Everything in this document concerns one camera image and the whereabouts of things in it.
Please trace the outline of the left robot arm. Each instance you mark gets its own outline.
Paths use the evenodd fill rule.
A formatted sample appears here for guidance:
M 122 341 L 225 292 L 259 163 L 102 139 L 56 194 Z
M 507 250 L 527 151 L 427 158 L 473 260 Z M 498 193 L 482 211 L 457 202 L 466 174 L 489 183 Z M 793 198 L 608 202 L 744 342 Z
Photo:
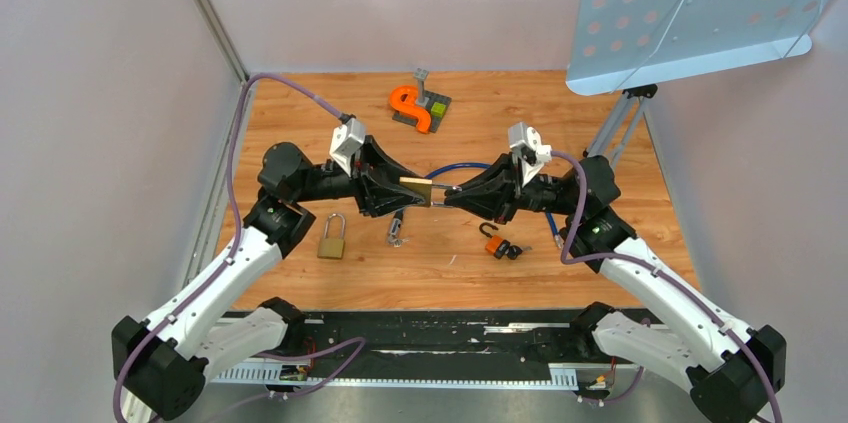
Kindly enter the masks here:
M 271 349 L 298 354 L 306 343 L 304 317 L 280 298 L 233 324 L 217 322 L 304 239 L 316 220 L 304 203 L 352 198 L 362 214 L 381 217 L 429 204 L 429 191 L 412 187 L 417 178 L 372 136 L 343 144 L 323 164 L 312 163 L 294 143 L 272 145 L 262 159 L 257 200 L 238 218 L 225 249 L 160 308 L 140 321 L 126 316 L 113 328 L 115 420 L 126 419 L 125 392 L 169 421 L 184 414 L 210 380 L 243 360 Z

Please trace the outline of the black key bunch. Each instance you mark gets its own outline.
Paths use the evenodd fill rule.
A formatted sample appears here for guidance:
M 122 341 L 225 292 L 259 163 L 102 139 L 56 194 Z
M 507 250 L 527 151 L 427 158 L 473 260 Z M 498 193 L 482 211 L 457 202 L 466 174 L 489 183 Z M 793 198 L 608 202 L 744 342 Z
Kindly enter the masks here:
M 522 254 L 524 254 L 524 253 L 526 253 L 527 251 L 530 251 L 530 250 L 532 250 L 531 246 L 522 247 L 522 246 L 518 246 L 518 245 L 510 245 L 505 252 L 505 256 L 509 260 L 516 260 Z

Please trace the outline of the orange small padlock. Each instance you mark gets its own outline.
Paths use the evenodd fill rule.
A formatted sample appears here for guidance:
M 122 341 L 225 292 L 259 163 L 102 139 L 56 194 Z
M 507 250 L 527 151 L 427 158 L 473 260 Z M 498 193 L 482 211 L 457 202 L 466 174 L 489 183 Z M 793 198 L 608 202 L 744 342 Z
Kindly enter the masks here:
M 499 228 L 488 222 L 482 222 L 478 229 L 487 238 L 485 251 L 496 259 L 502 259 L 511 247 L 511 243 L 497 234 Z

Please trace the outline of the small brass padlock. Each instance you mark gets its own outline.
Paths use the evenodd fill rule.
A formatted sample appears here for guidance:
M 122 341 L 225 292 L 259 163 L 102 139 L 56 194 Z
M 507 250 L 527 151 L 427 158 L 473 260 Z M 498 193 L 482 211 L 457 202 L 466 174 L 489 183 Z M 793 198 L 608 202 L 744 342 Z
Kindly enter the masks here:
M 331 229 L 335 223 L 338 225 L 338 232 L 336 234 L 332 234 Z M 342 259 L 345 250 L 345 230 L 345 216 L 340 213 L 330 214 L 325 220 L 316 256 L 319 259 Z

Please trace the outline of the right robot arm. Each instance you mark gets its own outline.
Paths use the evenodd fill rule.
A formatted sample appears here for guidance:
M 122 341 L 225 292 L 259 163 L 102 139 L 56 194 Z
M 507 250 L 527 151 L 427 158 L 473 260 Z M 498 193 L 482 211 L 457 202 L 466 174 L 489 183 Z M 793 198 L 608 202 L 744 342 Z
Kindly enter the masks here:
M 637 364 L 686 392 L 711 422 L 760 422 L 764 408 L 783 421 L 777 394 L 785 382 L 785 338 L 721 309 L 662 262 L 614 211 L 620 190 L 607 158 L 559 156 L 572 165 L 565 175 L 525 177 L 523 160 L 502 155 L 446 190 L 444 203 L 496 223 L 519 210 L 565 216 L 562 264 L 584 264 L 616 283 L 667 328 L 658 331 L 593 303 L 570 335 L 580 358 L 605 353 Z

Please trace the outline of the large brass padlock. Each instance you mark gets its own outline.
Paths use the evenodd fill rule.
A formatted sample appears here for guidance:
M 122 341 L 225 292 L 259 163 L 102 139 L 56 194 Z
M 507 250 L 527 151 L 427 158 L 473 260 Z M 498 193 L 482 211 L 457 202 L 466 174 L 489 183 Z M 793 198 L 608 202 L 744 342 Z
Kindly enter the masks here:
M 400 177 L 399 184 L 402 187 L 420 195 L 424 199 L 423 205 L 427 207 L 446 207 L 446 204 L 444 203 L 446 192 L 448 190 L 462 190 L 462 188 L 458 185 L 437 183 L 426 178 Z

